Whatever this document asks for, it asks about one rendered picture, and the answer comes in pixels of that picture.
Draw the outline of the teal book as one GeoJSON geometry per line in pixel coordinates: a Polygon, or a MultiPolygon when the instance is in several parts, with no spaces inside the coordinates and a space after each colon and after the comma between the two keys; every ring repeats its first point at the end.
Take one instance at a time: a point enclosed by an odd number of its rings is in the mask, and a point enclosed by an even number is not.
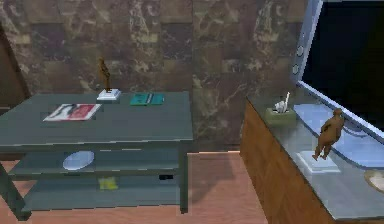
{"type": "Polygon", "coordinates": [[[152,106],[162,105],[165,97],[161,93],[136,93],[131,101],[131,106],[152,106]]]}

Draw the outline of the dark green shelf table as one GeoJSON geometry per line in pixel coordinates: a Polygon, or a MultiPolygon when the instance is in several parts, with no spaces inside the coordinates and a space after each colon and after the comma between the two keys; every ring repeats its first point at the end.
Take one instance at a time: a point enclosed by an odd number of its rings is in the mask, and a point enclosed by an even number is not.
{"type": "Polygon", "coordinates": [[[156,106],[131,106],[132,97],[102,105],[88,121],[45,118],[62,104],[93,104],[93,94],[34,95],[0,116],[0,154],[23,157],[11,171],[0,164],[0,196],[19,220],[44,210],[177,205],[187,212],[189,95],[168,92],[156,106]],[[64,169],[78,151],[92,151],[93,162],[64,169]],[[118,188],[101,190],[103,177],[118,188]]]}

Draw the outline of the green tissue box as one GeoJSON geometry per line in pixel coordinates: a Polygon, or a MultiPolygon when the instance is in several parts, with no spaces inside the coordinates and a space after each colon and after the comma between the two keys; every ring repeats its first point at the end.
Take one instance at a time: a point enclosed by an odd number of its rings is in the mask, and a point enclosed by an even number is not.
{"type": "Polygon", "coordinates": [[[266,122],[270,125],[283,125],[296,120],[296,113],[288,107],[290,93],[282,97],[272,108],[265,111],[266,122]]]}

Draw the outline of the slim brown statue white base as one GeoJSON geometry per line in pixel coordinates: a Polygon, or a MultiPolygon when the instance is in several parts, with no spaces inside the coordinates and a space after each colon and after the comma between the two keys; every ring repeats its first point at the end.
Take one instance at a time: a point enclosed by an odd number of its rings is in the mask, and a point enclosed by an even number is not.
{"type": "Polygon", "coordinates": [[[115,101],[121,95],[121,91],[116,88],[111,87],[110,82],[110,72],[105,64],[105,61],[102,57],[98,59],[98,70],[99,75],[104,83],[104,89],[99,93],[97,99],[99,101],[115,101]]]}

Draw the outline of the yellow green cloth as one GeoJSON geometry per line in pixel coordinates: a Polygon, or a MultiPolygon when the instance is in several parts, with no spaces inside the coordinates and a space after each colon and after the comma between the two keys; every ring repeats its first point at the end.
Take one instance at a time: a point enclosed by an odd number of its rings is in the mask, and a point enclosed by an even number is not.
{"type": "Polygon", "coordinates": [[[99,188],[101,190],[116,190],[118,188],[114,177],[103,177],[98,179],[99,188]]]}

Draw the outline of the wooden cabinet grey top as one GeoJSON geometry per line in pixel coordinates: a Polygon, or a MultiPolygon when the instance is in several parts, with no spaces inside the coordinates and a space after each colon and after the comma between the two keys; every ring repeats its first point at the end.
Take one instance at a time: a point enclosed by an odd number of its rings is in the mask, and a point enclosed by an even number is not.
{"type": "Polygon", "coordinates": [[[384,224],[384,193],[370,186],[367,170],[332,152],[337,173],[311,173],[297,157],[312,152],[317,136],[292,118],[270,124],[273,95],[245,100],[240,155],[268,224],[384,224]]]}

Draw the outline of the red and white magazine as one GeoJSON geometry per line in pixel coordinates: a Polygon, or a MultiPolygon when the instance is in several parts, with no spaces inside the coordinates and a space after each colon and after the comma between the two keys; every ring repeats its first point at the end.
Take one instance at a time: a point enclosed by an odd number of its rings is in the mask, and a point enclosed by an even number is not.
{"type": "Polygon", "coordinates": [[[91,119],[100,107],[100,104],[62,104],[49,114],[45,121],[86,121],[91,119]]]}

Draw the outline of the pale blue oval plate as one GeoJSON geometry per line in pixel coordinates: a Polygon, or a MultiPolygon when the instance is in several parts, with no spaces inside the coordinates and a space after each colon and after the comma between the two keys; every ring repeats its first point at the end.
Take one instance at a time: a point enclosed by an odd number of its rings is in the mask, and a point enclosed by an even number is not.
{"type": "Polygon", "coordinates": [[[94,153],[92,151],[78,151],[67,156],[62,165],[66,170],[75,171],[90,165],[93,160],[94,153]]]}

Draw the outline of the stout brown statue white base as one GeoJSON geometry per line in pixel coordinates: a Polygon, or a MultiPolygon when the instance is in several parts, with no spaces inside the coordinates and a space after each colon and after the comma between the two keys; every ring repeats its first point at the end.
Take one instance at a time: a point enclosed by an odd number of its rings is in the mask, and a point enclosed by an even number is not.
{"type": "Polygon", "coordinates": [[[332,145],[341,137],[344,122],[342,110],[334,109],[333,116],[321,126],[314,151],[301,151],[297,154],[300,162],[310,173],[340,173],[338,166],[332,159],[328,159],[328,155],[332,145]]]}

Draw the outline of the silver framed television set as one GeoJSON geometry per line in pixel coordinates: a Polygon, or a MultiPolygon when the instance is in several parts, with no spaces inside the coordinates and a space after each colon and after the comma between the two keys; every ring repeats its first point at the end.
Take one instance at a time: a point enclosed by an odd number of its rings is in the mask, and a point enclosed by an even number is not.
{"type": "Polygon", "coordinates": [[[314,135],[339,108],[345,125],[332,149],[384,169],[384,0],[308,0],[291,79],[315,99],[294,106],[314,135]]]}

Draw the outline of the dark brown room door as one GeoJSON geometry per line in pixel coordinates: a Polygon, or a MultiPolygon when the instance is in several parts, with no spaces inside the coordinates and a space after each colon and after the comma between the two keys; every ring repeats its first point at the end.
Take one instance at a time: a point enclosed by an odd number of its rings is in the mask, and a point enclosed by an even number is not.
{"type": "Polygon", "coordinates": [[[0,115],[30,97],[26,81],[0,23],[0,115]]]}

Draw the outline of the beige round dish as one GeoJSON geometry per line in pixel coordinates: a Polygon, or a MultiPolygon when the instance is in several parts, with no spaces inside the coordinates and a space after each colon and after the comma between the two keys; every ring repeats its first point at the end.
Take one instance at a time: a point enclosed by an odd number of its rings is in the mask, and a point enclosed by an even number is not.
{"type": "Polygon", "coordinates": [[[364,172],[365,181],[375,190],[384,193],[384,171],[366,170],[364,172]]]}

